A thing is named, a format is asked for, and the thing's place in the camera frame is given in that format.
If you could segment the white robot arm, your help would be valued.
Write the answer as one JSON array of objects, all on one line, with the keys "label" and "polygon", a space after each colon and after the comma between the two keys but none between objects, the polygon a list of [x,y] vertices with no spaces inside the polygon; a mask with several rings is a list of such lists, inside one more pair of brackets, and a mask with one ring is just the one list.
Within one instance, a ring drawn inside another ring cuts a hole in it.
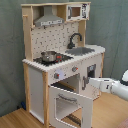
[{"label": "white robot arm", "polygon": [[124,72],[120,80],[114,80],[112,78],[90,78],[89,84],[101,92],[111,93],[128,101],[128,70]]}]

